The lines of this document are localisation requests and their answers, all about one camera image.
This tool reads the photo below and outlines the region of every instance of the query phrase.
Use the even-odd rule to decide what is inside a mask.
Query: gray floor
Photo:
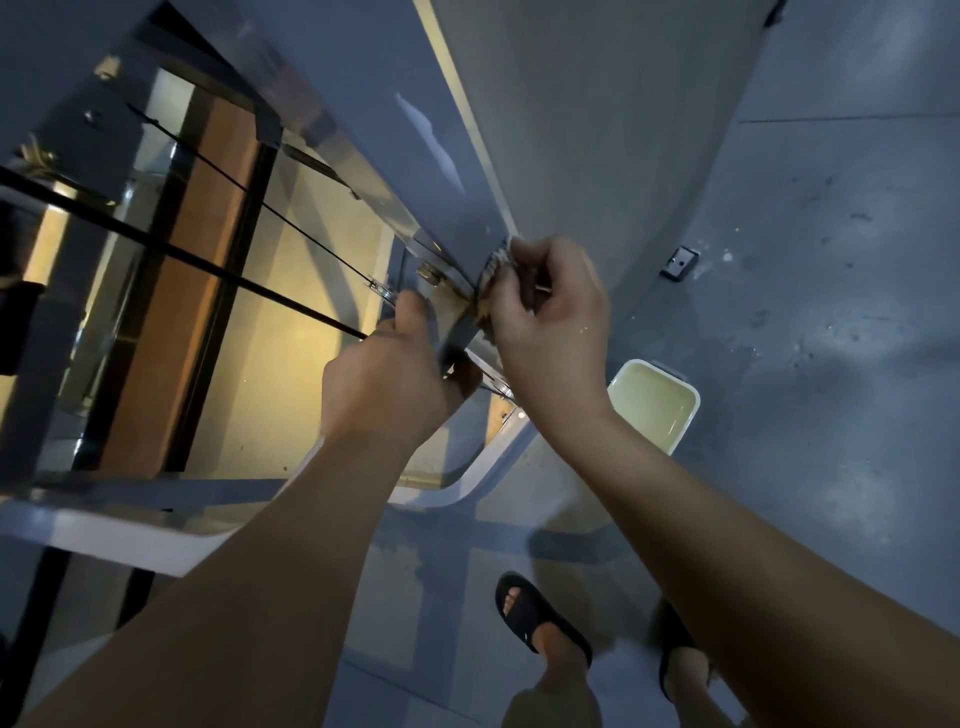
[[[699,267],[612,348],[700,390],[681,462],[956,633],[958,23],[950,0],[792,0],[685,236]],[[465,502],[385,513],[328,727],[497,725],[540,670],[493,608],[506,569],[590,635],[606,725],[676,725],[656,585],[542,440],[522,446]]]

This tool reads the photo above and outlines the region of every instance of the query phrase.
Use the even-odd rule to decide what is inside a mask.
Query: leg
[[[506,617],[513,609],[520,587],[507,592]],[[531,638],[543,657],[543,676],[531,690],[514,696],[503,717],[503,728],[600,728],[600,706],[587,684],[587,656],[554,623],[539,625]]]
[[[673,700],[682,728],[733,728],[733,722],[710,697],[710,663],[695,647],[670,652],[663,688]]]

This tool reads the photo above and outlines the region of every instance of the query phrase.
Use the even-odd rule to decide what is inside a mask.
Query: black cable
[[[165,129],[156,119],[151,118],[150,116],[148,116],[146,113],[144,113],[143,111],[141,111],[140,109],[138,109],[138,108],[135,107],[134,105],[128,104],[127,102],[124,102],[124,103],[127,105],[127,108],[128,108],[134,115],[140,117],[145,123],[149,124],[150,126],[152,126],[152,127],[154,127],[155,129],[159,130],[161,133],[163,133],[163,134],[165,134],[166,136],[168,136],[169,138],[173,139],[173,141],[174,141],[175,144],[177,144],[178,146],[180,146],[182,149],[185,149],[188,153],[190,153],[191,155],[193,155],[194,157],[196,157],[196,158],[199,159],[200,161],[202,161],[202,162],[204,162],[204,163],[206,163],[206,164],[209,164],[210,167],[212,167],[212,168],[215,169],[217,172],[219,172],[221,175],[223,175],[224,177],[226,177],[226,178],[227,178],[232,184],[234,184],[236,187],[238,187],[239,189],[242,189],[244,192],[247,191],[247,187],[245,187],[243,184],[241,184],[240,182],[238,182],[237,180],[235,180],[233,177],[231,177],[229,174],[227,174],[227,172],[225,172],[225,171],[224,171],[223,169],[221,169],[219,166],[217,166],[216,164],[214,164],[212,161],[210,161],[209,159],[207,159],[203,154],[201,154],[201,152],[200,152],[199,150],[194,149],[194,148],[191,147],[189,144],[184,144],[182,141],[180,141],[180,138],[177,137],[176,134],[174,134],[173,132],[170,132],[170,131],[168,131],[167,129]],[[291,220],[289,220],[287,217],[285,217],[284,215],[282,215],[280,212],[278,212],[276,209],[274,209],[273,207],[271,207],[271,206],[268,205],[267,203],[261,203],[261,205],[263,205],[263,206],[266,207],[268,210],[270,210],[274,215],[276,215],[278,218],[280,218],[280,220],[282,220],[284,223],[286,223],[287,225],[289,225],[289,226],[290,226],[291,228],[293,228],[295,231],[299,232],[303,237],[305,237],[305,238],[306,238],[307,240],[309,240],[311,243],[320,246],[320,247],[323,248],[325,251],[327,251],[328,253],[330,253],[331,255],[333,255],[337,260],[339,260],[341,263],[343,263],[344,265],[346,265],[346,266],[347,266],[351,271],[353,271],[356,275],[358,275],[360,278],[362,278],[363,280],[365,280],[365,281],[367,282],[367,284],[372,288],[372,286],[373,286],[373,279],[372,279],[370,276],[368,276],[368,275],[365,274],[365,273],[361,273],[360,271],[358,271],[358,270],[357,270],[356,268],[354,268],[352,265],[350,265],[350,264],[347,263],[345,260],[343,260],[339,255],[337,255],[336,253],[334,253],[333,251],[331,251],[329,248],[327,248],[326,245],[324,245],[322,242],[320,242],[317,238],[315,238],[315,237],[314,237],[313,235],[311,235],[309,232],[307,232],[306,230],[304,230],[303,228],[301,228],[299,225],[297,225],[296,223],[294,223],[294,222],[292,222]]]
[[[13,172],[6,167],[0,167],[0,185],[9,187],[10,189],[15,189],[18,192],[22,192],[25,195],[33,197],[35,200],[40,200],[47,205],[53,205],[59,207],[60,209],[66,210],[71,215],[74,215],[81,220],[85,220],[86,222],[99,226],[104,230],[115,232],[118,235],[129,238],[133,242],[139,243],[148,250],[163,253],[168,257],[172,257],[174,260],[179,260],[180,262],[186,263],[194,268],[199,268],[205,273],[209,273],[211,276],[214,276],[220,280],[225,280],[227,283],[232,283],[233,285],[237,286],[237,288],[243,288],[244,290],[255,293],[257,296],[261,296],[268,301],[279,303],[286,308],[290,308],[298,313],[302,313],[304,316],[309,316],[315,321],[320,321],[328,326],[334,327],[343,333],[348,333],[358,339],[367,338],[367,334],[363,333],[362,331],[351,328],[346,324],[341,324],[336,319],[330,318],[320,311],[315,311],[313,308],[305,306],[302,303],[298,303],[293,299],[288,299],[286,296],[283,296],[276,291],[272,291],[271,289],[266,288],[259,283],[254,283],[252,280],[238,276],[226,268],[222,268],[215,263],[211,263],[209,260],[201,258],[198,255],[194,255],[183,248],[178,248],[176,245],[171,245],[170,243],[165,242],[154,235],[150,235],[148,232],[135,228],[133,225],[129,225],[128,223],[117,220],[115,217],[107,215],[105,212],[101,212],[100,210],[94,209],[93,207],[85,205],[82,202],[72,200],[65,195],[61,195],[59,192],[55,192],[54,190],[43,186],[39,182],[28,180],[22,175],[18,175],[16,172]]]

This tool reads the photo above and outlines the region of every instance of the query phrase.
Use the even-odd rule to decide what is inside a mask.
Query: wooden panel
[[[216,99],[200,151],[246,182],[256,153],[253,116]],[[198,160],[170,242],[223,264],[242,202],[242,190]],[[102,472],[152,477],[163,468],[216,286],[214,277],[164,260],[104,448]]]

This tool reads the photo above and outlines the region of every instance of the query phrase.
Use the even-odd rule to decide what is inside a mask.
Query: hand
[[[497,273],[493,334],[511,389],[556,448],[612,411],[606,381],[610,304],[587,254],[569,238],[515,239],[511,252],[520,276],[511,266]],[[548,298],[535,285],[544,274],[552,286]],[[521,301],[532,303],[535,315]]]
[[[409,457],[473,393],[481,373],[466,357],[441,378],[426,315],[423,297],[402,291],[394,319],[326,365],[322,435],[386,435]]]

